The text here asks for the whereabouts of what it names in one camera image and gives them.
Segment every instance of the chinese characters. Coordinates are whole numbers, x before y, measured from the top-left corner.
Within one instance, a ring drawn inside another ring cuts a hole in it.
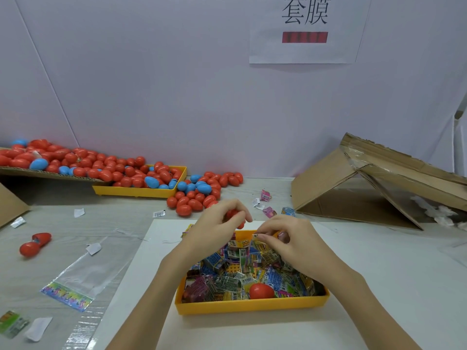
[[[327,23],[327,7],[330,0],[309,0],[309,2],[307,0],[285,1],[289,2],[289,4],[282,10],[287,12],[285,16],[282,16],[282,18],[287,18],[285,21],[286,23],[301,24],[301,21],[303,21],[305,15],[306,21],[304,24],[309,22],[313,25],[319,21],[323,22],[324,24]]]

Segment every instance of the white wall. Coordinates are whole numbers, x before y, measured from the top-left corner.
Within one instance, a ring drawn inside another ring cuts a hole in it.
[[[33,138],[77,145],[15,0],[0,0],[0,147]]]
[[[17,2],[81,146],[192,172],[294,175],[346,131],[428,158],[467,92],[467,0],[372,0],[351,65],[249,65],[248,0]]]

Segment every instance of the person's right hand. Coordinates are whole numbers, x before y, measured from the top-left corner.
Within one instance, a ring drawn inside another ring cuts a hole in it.
[[[278,239],[272,235],[280,232]],[[328,285],[348,266],[318,235],[310,221],[276,215],[257,230],[257,240],[265,242],[296,270]]]

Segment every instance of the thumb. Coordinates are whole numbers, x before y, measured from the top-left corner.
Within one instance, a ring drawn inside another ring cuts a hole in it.
[[[240,211],[239,213],[235,214],[231,217],[230,220],[224,223],[225,227],[228,230],[234,230],[240,226],[245,221],[245,212]]]
[[[282,243],[279,241],[277,238],[265,235],[263,233],[260,233],[256,236],[256,239],[260,242],[266,243],[269,247],[274,249],[276,252],[278,252],[281,256],[283,256],[286,252],[287,245],[285,243]]]

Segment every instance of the forearm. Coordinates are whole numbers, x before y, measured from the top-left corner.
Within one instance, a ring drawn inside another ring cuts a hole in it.
[[[346,265],[338,280],[329,287],[370,350],[420,350],[379,303],[359,273]]]
[[[154,350],[174,293],[190,265],[173,250],[162,260],[157,274],[107,350]]]

